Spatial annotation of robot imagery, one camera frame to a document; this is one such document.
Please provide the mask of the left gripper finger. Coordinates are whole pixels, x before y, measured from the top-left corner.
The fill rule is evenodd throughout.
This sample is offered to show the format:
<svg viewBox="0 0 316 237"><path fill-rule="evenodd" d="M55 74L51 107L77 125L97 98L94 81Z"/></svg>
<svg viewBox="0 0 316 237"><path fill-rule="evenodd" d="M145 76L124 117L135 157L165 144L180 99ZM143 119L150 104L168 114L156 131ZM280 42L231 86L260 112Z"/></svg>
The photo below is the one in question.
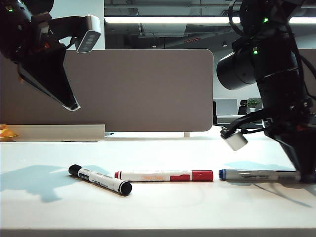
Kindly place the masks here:
<svg viewBox="0 0 316 237"><path fill-rule="evenodd" d="M19 64L17 70L23 80L73 112L80 109L80 105L73 94L63 62L63 59L26 62Z"/></svg>
<svg viewBox="0 0 316 237"><path fill-rule="evenodd" d="M78 109L63 63L65 50L45 50L24 61L24 80L59 102L66 109Z"/></svg>

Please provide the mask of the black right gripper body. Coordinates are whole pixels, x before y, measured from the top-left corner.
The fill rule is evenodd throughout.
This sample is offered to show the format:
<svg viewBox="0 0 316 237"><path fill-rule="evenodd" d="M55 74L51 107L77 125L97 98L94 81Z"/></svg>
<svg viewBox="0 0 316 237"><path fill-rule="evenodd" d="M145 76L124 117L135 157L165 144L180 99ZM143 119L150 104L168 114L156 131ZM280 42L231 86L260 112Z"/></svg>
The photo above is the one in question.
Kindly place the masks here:
<svg viewBox="0 0 316 237"><path fill-rule="evenodd" d="M276 138L282 134L309 132L316 134L316 115L311 112L314 99L307 98L292 105L277 105L265 109L264 134Z"/></svg>

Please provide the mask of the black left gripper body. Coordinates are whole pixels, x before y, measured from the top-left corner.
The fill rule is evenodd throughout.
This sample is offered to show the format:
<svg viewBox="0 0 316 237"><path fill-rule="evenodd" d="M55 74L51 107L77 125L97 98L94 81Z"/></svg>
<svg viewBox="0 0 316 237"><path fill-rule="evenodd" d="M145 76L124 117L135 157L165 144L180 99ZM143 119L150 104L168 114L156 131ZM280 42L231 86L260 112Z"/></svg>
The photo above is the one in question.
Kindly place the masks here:
<svg viewBox="0 0 316 237"><path fill-rule="evenodd" d="M53 35L49 29L52 17L49 13L30 15L14 13L9 17L10 29L13 31L9 42L9 59L16 64L26 58L46 50L66 49L65 44Z"/></svg>

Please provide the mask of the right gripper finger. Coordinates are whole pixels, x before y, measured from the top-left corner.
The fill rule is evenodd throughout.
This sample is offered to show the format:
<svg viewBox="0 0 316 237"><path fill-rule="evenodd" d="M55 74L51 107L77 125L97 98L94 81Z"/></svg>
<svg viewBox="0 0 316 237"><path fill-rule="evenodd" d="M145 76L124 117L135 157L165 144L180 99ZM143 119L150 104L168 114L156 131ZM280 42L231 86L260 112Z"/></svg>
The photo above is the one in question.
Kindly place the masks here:
<svg viewBox="0 0 316 237"><path fill-rule="evenodd" d="M301 181L307 182L308 161L305 139L298 134L281 134L276 137L295 169L300 173Z"/></svg>
<svg viewBox="0 0 316 237"><path fill-rule="evenodd" d="M297 141L297 159L302 182L316 181L316 138L300 135Z"/></svg>

